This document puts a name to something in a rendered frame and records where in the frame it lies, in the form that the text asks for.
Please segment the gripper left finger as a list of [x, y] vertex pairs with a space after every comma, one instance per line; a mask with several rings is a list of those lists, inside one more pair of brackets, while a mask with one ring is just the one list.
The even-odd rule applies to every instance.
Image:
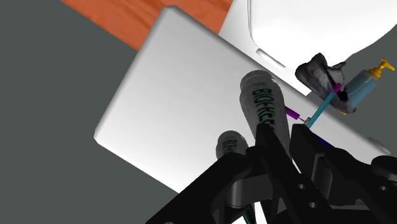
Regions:
[[265, 174], [272, 185], [269, 224], [332, 224], [332, 209], [313, 182], [300, 174], [267, 124], [259, 124], [247, 155], [222, 156], [146, 224], [232, 224], [247, 210], [229, 207], [231, 186], [250, 174]]

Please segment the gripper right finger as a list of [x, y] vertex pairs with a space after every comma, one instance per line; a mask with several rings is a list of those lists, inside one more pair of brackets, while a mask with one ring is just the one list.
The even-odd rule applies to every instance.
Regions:
[[329, 205], [357, 209], [362, 200], [374, 224], [397, 224], [397, 158], [380, 155], [366, 164], [349, 152], [325, 145], [306, 125], [294, 124], [289, 152], [300, 172]]

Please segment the white bottle with teal lettering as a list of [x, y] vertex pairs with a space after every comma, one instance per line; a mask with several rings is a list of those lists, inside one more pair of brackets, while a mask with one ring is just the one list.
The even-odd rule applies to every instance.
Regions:
[[240, 106], [252, 135], [260, 123], [270, 125], [289, 155], [290, 132], [282, 90], [263, 70], [247, 73], [240, 82]]
[[228, 130], [222, 133], [216, 145], [216, 158], [220, 159], [228, 153], [246, 154], [249, 148], [246, 139], [234, 130]]

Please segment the purple thin stick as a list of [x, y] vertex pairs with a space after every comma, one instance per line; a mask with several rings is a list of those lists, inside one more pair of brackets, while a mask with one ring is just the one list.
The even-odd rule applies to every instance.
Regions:
[[292, 117], [295, 120], [301, 120], [303, 122], [305, 122], [305, 120], [303, 118], [300, 117], [300, 114], [298, 114], [297, 112], [293, 111], [292, 109], [290, 109], [289, 107], [285, 106], [285, 113]]

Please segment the teal and purple toothbrush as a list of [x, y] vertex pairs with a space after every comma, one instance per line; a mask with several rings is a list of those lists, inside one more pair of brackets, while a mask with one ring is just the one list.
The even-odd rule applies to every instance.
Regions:
[[320, 104], [320, 106], [318, 107], [318, 109], [316, 110], [316, 112], [308, 119], [307, 122], [305, 122], [306, 126], [308, 128], [311, 128], [313, 126], [313, 124], [316, 122], [316, 120], [321, 116], [321, 114], [323, 113], [323, 111], [326, 109], [326, 107], [329, 105], [329, 103], [331, 102], [331, 100], [336, 96], [337, 92], [342, 88], [342, 84], [341, 83], [337, 83], [332, 91], [328, 94], [328, 96], [326, 97], [326, 99]]

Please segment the blue soap dispenser yellow pump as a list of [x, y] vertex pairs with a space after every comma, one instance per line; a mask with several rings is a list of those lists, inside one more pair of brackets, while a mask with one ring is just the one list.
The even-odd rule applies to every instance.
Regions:
[[383, 69], [395, 70], [386, 59], [381, 58], [381, 61], [377, 67], [362, 70], [345, 85], [348, 102], [352, 108], [355, 108], [375, 88]]

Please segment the grey crumpled cloth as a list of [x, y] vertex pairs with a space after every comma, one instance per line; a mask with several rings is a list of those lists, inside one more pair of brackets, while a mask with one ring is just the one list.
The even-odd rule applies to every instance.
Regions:
[[344, 67], [346, 62], [329, 66], [324, 55], [317, 53], [311, 60], [297, 67], [296, 78], [312, 92], [325, 100], [339, 83], [341, 87], [330, 104], [341, 113], [352, 114], [356, 108], [352, 106], [345, 87]]

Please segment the white toilet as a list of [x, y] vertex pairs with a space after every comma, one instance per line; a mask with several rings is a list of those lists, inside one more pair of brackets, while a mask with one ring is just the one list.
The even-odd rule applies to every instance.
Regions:
[[[94, 134], [98, 144], [181, 193], [219, 159], [216, 145], [228, 130], [255, 145], [240, 106], [240, 82], [263, 70], [282, 90], [284, 105], [308, 119], [320, 105], [277, 74], [213, 33], [177, 6], [164, 7], [150, 30]], [[291, 132], [303, 124], [287, 116]], [[387, 151], [351, 131], [325, 111], [311, 128], [325, 145], [343, 149], [370, 164]], [[226, 195], [229, 207], [246, 206], [232, 224], [269, 224], [272, 185], [265, 174], [235, 182]], [[357, 209], [331, 206], [332, 224], [374, 224], [362, 200]]]

